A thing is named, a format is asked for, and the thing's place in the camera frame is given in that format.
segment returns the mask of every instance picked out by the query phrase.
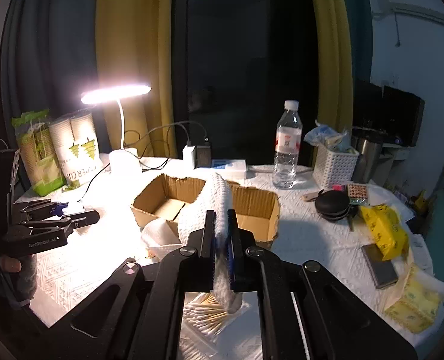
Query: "white plastic basket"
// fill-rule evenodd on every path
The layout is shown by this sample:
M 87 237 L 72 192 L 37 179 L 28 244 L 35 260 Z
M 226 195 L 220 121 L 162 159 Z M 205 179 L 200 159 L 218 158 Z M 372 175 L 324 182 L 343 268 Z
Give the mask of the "white plastic basket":
M 339 153 L 320 145 L 314 167 L 314 179 L 322 189 L 334 184 L 347 184 L 352 178 L 359 152 L 350 148 L 348 153 Z

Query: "yellow plastic package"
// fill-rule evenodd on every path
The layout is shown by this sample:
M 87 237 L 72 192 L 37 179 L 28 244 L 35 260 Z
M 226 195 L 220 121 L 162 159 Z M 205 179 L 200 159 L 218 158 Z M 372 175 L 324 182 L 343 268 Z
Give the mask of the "yellow plastic package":
M 444 302 L 444 283 L 415 264 L 393 287 L 385 302 L 385 313 L 414 334 L 433 325 L 438 307 Z
M 408 245 L 408 236 L 400 226 L 397 213 L 385 204 L 360 206 L 363 220 L 382 252 L 382 260 L 391 260 L 402 254 Z

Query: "white bottle cap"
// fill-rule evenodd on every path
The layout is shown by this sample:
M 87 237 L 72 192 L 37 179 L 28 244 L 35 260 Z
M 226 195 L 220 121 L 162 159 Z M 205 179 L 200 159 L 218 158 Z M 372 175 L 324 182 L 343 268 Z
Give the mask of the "white bottle cap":
M 297 111 L 299 109 L 299 102 L 297 100 L 285 100 L 285 109 Z

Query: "white knitted fabric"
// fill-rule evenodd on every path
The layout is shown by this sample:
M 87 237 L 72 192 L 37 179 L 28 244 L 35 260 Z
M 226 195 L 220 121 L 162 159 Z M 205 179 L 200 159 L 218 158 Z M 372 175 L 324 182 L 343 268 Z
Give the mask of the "white knitted fabric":
M 181 210 L 178 231 L 182 245 L 187 245 L 190 232 L 204 228 L 206 211 L 215 211 L 217 249 L 213 293 L 219 304 L 232 314 L 242 305 L 242 294 L 236 294 L 230 289 L 226 254 L 229 232 L 227 210 L 230 209 L 232 209 L 230 187 L 219 174 L 213 172 L 195 202 Z

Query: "smartphone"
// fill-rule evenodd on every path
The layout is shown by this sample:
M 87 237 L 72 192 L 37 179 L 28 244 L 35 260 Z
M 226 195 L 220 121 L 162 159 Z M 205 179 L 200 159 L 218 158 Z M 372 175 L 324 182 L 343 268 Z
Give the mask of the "smartphone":
M 398 281 L 397 272 L 395 272 L 392 262 L 390 260 L 382 261 L 383 255 L 377 245 L 362 246 L 362 252 L 369 264 L 370 273 L 377 290 L 391 286 Z

